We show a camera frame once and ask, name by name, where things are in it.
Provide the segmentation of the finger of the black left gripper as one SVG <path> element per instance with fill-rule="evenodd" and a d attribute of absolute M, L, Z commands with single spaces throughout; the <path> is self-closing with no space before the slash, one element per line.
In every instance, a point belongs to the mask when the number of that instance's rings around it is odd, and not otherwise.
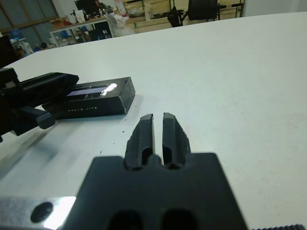
<path fill-rule="evenodd" d="M 47 129 L 55 125 L 55 118 L 47 111 L 24 106 L 19 109 L 20 116 L 29 124 L 41 129 Z"/>
<path fill-rule="evenodd" d="M 28 100 L 50 100 L 70 93 L 78 81 L 77 75 L 52 72 L 22 81 L 20 86 Z"/>

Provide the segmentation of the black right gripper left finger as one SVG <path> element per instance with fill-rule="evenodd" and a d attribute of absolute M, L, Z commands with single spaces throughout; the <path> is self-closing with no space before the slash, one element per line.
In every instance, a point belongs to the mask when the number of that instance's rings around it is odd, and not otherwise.
<path fill-rule="evenodd" d="M 142 116 L 126 146 L 125 167 L 136 170 L 147 165 L 150 156 L 155 154 L 153 114 Z"/>

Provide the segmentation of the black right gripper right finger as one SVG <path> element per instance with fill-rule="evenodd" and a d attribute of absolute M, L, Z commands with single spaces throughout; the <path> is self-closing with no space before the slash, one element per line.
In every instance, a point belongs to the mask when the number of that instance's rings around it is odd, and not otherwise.
<path fill-rule="evenodd" d="M 163 116 L 163 160 L 168 169 L 180 169 L 185 165 L 187 155 L 191 154 L 189 139 L 171 113 Z"/>

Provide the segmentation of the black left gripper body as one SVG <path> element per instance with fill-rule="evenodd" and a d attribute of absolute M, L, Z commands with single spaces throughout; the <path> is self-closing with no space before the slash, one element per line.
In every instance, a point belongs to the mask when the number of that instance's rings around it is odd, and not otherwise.
<path fill-rule="evenodd" d="M 44 100 L 28 100 L 23 93 L 19 81 L 0 82 L 0 135 L 12 132 L 19 136 L 35 128 L 27 123 L 19 114 L 24 106 L 36 108 Z"/>

